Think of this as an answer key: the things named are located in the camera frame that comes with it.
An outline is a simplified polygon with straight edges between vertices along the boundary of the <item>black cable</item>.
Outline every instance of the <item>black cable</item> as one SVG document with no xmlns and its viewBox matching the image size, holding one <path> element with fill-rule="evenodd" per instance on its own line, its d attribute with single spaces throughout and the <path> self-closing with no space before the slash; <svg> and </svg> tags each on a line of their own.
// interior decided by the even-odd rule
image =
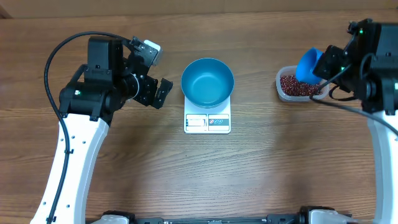
<svg viewBox="0 0 398 224">
<path fill-rule="evenodd" d="M 356 109 L 356 108 L 353 108 L 353 107 L 350 107 L 350 106 L 340 105 L 340 104 L 338 104 L 338 103 L 330 103 L 330 102 L 327 102 L 327 101 L 318 100 L 318 99 L 314 99 L 314 98 L 313 98 L 313 96 L 314 96 L 315 93 L 321 91 L 325 86 L 327 86 L 327 85 L 328 85 L 329 83 L 331 83 L 333 80 L 335 80 L 336 78 L 342 76 L 342 74 L 344 74 L 345 71 L 347 71 L 347 69 L 350 68 L 350 66 L 351 66 L 351 65 L 348 65 L 345 69 L 343 69 L 341 72 L 339 72 L 339 73 L 338 73 L 337 75 L 335 75 L 333 78 L 329 79 L 327 82 L 325 82 L 324 84 L 320 85 L 320 86 L 318 87 L 318 89 L 317 89 L 316 91 L 314 91 L 314 93 L 312 93 L 312 94 L 310 95 L 310 99 L 311 99 L 312 101 L 316 102 L 316 103 L 320 103 L 320 104 L 327 105 L 327 106 L 333 106 L 333 107 L 335 107 L 335 108 L 339 108 L 339 109 L 343 109 L 343 110 L 346 110 L 346 111 L 349 111 L 349 112 L 357 113 L 357 114 L 360 114 L 360 115 L 362 115 L 362 116 L 365 116 L 365 117 L 367 117 L 367 118 L 369 118 L 369 119 L 372 119 L 372 120 L 374 120 L 374 121 L 377 121 L 378 123 L 380 123 L 380 124 L 384 125 L 385 127 L 389 128 L 394 134 L 396 134 L 396 135 L 398 136 L 398 130 L 396 130 L 396 128 L 394 128 L 391 124 L 389 124 L 388 122 L 384 121 L 383 119 L 381 119 L 381 118 L 379 118 L 379 117 L 377 117 L 377 116 L 374 116 L 374 115 L 369 114 L 369 113 L 367 113 L 367 112 L 365 112 L 365 111 L 362 111 L 362 110 L 359 110 L 359 109 Z"/>
<path fill-rule="evenodd" d="M 45 88 L 45 92 L 47 93 L 47 97 L 49 98 L 50 104 L 52 109 L 54 110 L 55 114 L 57 115 L 58 120 L 60 121 L 62 130 L 63 130 L 63 134 L 65 136 L 65 159 L 63 161 L 63 167 L 62 167 L 62 173 L 61 173 L 61 178 L 60 178 L 60 183 L 58 184 L 58 188 L 57 188 L 57 192 L 55 193 L 55 197 L 54 197 L 54 201 L 53 204 L 51 206 L 51 211 L 49 214 L 49 217 L 47 218 L 47 224 L 51 224 L 53 221 L 53 217 L 55 214 L 55 210 L 57 209 L 57 204 L 58 204 L 58 200 L 60 198 L 61 195 L 61 191 L 62 191 L 62 187 L 63 187 L 63 182 L 65 181 L 65 176 L 67 174 L 67 169 L 68 169 L 68 161 L 69 161 L 69 153 L 70 153 L 70 145 L 69 145 L 69 134 L 68 134 L 68 129 L 67 126 L 62 118 L 61 113 L 59 112 L 54 99 L 51 95 L 51 91 L 50 91 L 50 87 L 49 87 L 49 68 L 50 68 L 50 64 L 52 59 L 54 58 L 55 54 L 59 51 L 59 49 L 61 49 L 61 47 L 63 47 L 66 43 L 68 43 L 69 41 L 77 38 L 77 37 L 81 37 L 84 35 L 104 35 L 107 37 L 114 37 L 117 39 L 121 39 L 123 42 L 130 42 L 129 39 L 121 37 L 119 35 L 115 35 L 115 34 L 110 34 L 107 32 L 96 32 L 96 31 L 88 31 L 88 32 L 81 32 L 75 35 L 72 35 L 68 38 L 66 38 L 64 41 L 62 41 L 60 44 L 57 45 L 57 47 L 51 52 L 49 58 L 47 59 L 47 63 L 45 64 L 44 67 L 44 88 Z"/>
<path fill-rule="evenodd" d="M 335 98 L 335 97 L 333 96 L 333 92 L 334 92 L 338 87 L 340 87 L 340 86 L 339 86 L 339 85 L 335 85 L 335 86 L 329 91 L 329 97 L 330 97 L 330 98 L 332 98 L 332 99 L 334 99 L 334 100 L 337 100 L 337 101 L 343 101 L 343 102 L 347 102 L 347 101 L 351 101 L 351 100 L 357 100 L 357 97 L 355 97 L 355 96 L 350 96 L 350 97 L 346 97 L 346 98 Z"/>
<path fill-rule="evenodd" d="M 363 75 L 363 67 L 365 66 L 366 61 L 368 60 L 369 57 L 375 58 L 375 55 L 373 53 L 367 53 L 361 61 L 361 65 L 359 66 L 359 77 L 361 79 L 365 78 L 367 74 L 365 74 L 365 76 Z"/>
</svg>

